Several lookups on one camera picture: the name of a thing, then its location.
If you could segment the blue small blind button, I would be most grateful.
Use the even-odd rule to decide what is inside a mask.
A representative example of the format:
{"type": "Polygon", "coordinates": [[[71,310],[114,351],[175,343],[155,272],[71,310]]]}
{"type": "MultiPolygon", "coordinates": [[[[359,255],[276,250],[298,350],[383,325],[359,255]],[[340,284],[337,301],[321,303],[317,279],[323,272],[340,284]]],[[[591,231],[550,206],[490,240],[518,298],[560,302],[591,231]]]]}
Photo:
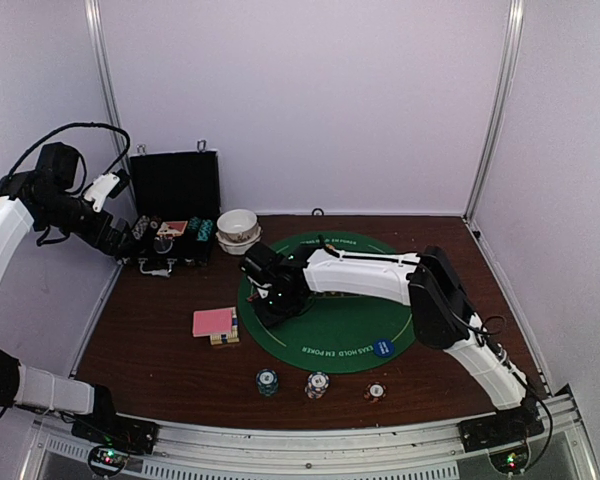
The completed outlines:
{"type": "Polygon", "coordinates": [[[379,358],[389,358],[395,353],[394,343],[389,339],[376,340],[372,347],[374,354],[379,358]]]}

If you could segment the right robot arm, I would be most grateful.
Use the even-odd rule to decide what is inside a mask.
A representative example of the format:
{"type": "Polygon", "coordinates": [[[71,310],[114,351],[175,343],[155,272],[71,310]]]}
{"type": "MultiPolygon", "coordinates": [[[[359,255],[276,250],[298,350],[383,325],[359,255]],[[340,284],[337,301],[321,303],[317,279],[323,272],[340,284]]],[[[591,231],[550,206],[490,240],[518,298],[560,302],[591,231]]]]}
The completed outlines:
{"type": "Polygon", "coordinates": [[[267,327],[297,316],[317,293],[361,295],[409,307],[416,339],[449,354],[487,393],[499,440],[513,441],[540,424],[536,392],[485,327],[441,248],[363,253],[318,239],[283,254],[258,242],[240,268],[257,291],[254,311],[267,327]]]}

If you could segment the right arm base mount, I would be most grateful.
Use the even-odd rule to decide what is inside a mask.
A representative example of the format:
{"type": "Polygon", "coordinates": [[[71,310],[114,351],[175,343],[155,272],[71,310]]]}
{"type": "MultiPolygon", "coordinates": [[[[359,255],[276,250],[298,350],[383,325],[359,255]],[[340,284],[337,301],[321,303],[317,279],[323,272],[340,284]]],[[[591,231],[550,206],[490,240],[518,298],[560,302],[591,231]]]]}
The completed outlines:
{"type": "Polygon", "coordinates": [[[464,420],[458,428],[466,453],[521,442],[545,431],[540,419],[528,420],[505,414],[464,420]]]}

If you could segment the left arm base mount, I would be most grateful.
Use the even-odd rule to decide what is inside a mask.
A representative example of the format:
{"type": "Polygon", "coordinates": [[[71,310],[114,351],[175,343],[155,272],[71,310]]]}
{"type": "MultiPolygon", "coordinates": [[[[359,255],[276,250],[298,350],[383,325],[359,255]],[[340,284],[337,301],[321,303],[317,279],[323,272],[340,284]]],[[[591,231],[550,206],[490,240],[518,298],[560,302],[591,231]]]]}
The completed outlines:
{"type": "Polygon", "coordinates": [[[150,421],[117,418],[113,425],[97,423],[92,418],[76,417],[71,434],[92,443],[113,447],[135,455],[153,453],[159,426],[150,421]]]}

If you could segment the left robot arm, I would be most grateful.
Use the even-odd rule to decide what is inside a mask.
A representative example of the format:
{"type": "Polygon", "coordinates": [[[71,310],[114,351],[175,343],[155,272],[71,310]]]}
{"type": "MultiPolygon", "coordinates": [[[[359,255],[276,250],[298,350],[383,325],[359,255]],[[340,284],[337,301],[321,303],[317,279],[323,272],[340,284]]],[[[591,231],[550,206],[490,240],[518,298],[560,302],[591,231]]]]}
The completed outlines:
{"type": "MultiPolygon", "coordinates": [[[[128,183],[123,171],[104,173],[82,195],[73,196],[49,171],[4,178],[0,182],[0,284],[21,241],[32,230],[56,227],[63,236],[76,235],[106,255],[121,255],[133,239],[131,229],[127,223],[114,227],[103,206],[128,183]]],[[[0,407],[14,406],[73,414],[103,444],[117,442],[124,433],[108,388],[28,367],[0,348],[0,407]]]]}

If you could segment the blue white poker chip stack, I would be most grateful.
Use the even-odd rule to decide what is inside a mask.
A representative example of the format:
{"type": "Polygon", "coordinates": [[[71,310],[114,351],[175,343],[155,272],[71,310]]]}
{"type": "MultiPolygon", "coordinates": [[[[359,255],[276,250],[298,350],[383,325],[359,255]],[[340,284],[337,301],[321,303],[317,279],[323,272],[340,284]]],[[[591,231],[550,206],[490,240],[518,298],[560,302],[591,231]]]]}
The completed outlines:
{"type": "Polygon", "coordinates": [[[330,385],[330,377],[321,371],[312,372],[305,385],[305,394],[309,399],[322,398],[330,385]]]}

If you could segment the brown poker chip stack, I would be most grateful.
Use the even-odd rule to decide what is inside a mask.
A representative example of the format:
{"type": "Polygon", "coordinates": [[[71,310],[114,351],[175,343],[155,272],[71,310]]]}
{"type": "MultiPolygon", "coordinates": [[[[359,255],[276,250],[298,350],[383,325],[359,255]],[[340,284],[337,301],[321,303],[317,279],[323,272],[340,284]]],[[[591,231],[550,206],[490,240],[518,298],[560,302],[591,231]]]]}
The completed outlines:
{"type": "Polygon", "coordinates": [[[381,382],[373,382],[366,386],[363,397],[368,402],[377,403],[385,398],[386,393],[387,389],[384,384],[381,382]]]}

